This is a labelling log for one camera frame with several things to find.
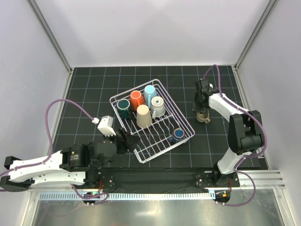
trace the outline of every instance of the dish rack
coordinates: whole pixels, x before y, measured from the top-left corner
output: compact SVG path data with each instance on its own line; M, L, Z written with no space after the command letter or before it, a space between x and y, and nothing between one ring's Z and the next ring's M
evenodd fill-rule
M146 129L141 129L136 123L136 112L134 112L135 118L133 120L121 119L118 115L116 104L120 99L129 100L130 94L134 90L138 90L143 94L144 88L147 85L153 85L158 96L164 99L166 112L163 116L153 119L151 126ZM158 79L151 80L133 89L117 94L110 98L110 103L122 128L124 128L128 133L138 135L140 137L140 142L134 150L134 153L140 163L146 163L172 150L173 148L186 143L195 135L193 128ZM176 144L171 144L168 139L172 136L172 133L176 128L184 130L185 136L182 141Z

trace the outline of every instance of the wall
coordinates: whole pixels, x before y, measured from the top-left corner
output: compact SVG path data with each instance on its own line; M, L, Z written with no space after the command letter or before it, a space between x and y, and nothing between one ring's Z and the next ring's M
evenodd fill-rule
M36 0L72 67L234 64L268 0Z
M285 181L301 222L301 2L280 0L239 68L268 134L267 158Z
M0 1L0 165L44 156L44 112L63 96L67 71L24 0ZM58 105L51 110L53 128ZM20 225L29 192L0 193L0 225Z

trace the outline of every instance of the mug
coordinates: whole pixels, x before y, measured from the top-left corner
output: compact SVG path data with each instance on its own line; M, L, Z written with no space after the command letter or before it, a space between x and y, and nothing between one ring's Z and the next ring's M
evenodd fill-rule
M141 95L141 92L139 92L138 90L134 90L133 92L131 92L130 102L132 109L134 111L137 111L137 107L144 104L144 99Z
M152 85L148 85L144 88L144 93L143 93L143 96L144 96L144 101L145 101L145 104L151 108L151 100L157 96L157 91L155 89L154 86Z
M146 105L140 105L137 108L137 126L146 129L151 126L151 113Z
M174 130L172 136L168 139L170 142L178 143L184 139L185 132L183 129L177 128Z
M132 114L132 108L129 100L121 99L117 102L117 112L122 119L130 119Z
M197 112L197 120L199 122L204 122L204 123L208 124L210 122L209 113Z
M151 100L150 112L153 119L161 117L165 114L164 100L162 97L154 97Z

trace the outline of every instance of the white vent strip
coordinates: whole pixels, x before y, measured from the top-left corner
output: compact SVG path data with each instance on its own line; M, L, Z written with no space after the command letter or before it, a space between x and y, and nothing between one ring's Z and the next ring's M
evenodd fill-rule
M105 195L100 199L92 199L99 201L105 198ZM163 201L163 200L208 200L215 199L214 191L209 193L193 193L193 194L110 194L109 201ZM74 192L42 192L40 201L76 201L81 200Z

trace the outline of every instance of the black grid surface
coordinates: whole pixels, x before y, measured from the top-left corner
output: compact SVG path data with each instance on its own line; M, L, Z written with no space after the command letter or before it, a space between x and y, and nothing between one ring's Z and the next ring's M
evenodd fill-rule
M67 98L77 102L92 117L115 116L109 103L110 97L128 89L159 79L173 98L181 112L195 130L189 142L176 147L145 164L135 154L117 155L106 167L212 167L228 149L228 122L214 110L210 111L211 122L199 123L192 112L195 82L204 75L208 66L158 66L158 67L89 67L75 68ZM231 66L221 66L222 91L235 103L242 105ZM213 86L217 85L217 71L208 74ZM120 123L114 117L114 129ZM55 151L73 144L103 141L102 134L91 120L72 104L63 108L57 134ZM247 159L241 167L266 168L264 159Z

